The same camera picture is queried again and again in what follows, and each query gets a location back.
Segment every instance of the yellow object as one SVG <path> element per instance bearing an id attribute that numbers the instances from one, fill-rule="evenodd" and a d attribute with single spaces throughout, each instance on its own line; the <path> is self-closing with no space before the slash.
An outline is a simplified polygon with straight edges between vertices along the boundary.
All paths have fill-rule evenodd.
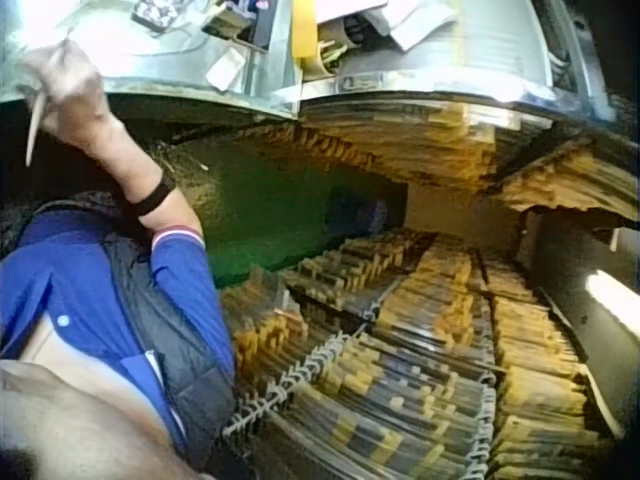
<path id="1" fill-rule="evenodd" d="M 318 24 L 315 0 L 293 0 L 291 39 L 293 58 L 317 56 Z"/>

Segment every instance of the hand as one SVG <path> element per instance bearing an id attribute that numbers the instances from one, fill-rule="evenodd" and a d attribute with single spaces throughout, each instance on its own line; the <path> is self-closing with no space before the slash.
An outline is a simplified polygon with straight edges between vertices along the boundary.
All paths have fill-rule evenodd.
<path id="1" fill-rule="evenodd" d="M 67 39 L 32 50 L 21 63 L 40 80 L 47 95 L 43 130 L 93 154 L 121 125 L 109 110 L 100 72 L 77 43 Z M 37 92 L 26 86 L 19 90 L 32 107 Z"/>

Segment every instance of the fluorescent light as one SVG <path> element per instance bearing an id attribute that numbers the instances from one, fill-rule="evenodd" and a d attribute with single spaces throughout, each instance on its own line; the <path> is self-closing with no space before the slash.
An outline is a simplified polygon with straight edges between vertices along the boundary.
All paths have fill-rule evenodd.
<path id="1" fill-rule="evenodd" d="M 589 275 L 589 294 L 640 339 L 640 295 L 602 270 Z"/>

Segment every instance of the black vest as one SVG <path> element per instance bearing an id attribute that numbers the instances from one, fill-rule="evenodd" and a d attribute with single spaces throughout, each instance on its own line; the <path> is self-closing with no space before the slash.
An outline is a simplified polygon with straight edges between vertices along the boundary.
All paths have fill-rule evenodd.
<path id="1" fill-rule="evenodd" d="M 201 335 L 155 285 L 148 254 L 134 240 L 109 234 L 104 249 L 120 303 L 145 351 L 158 355 L 165 394 L 182 420 L 185 460 L 202 471 L 233 413 L 233 379 Z"/>

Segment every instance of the white button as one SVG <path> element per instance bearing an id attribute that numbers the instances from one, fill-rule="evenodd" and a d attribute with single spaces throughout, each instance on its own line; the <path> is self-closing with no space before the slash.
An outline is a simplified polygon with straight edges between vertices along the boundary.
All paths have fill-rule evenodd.
<path id="1" fill-rule="evenodd" d="M 60 315 L 58 317 L 58 325 L 60 325 L 61 327 L 66 327 L 69 325 L 69 323 L 71 323 L 71 319 L 68 315 Z"/>

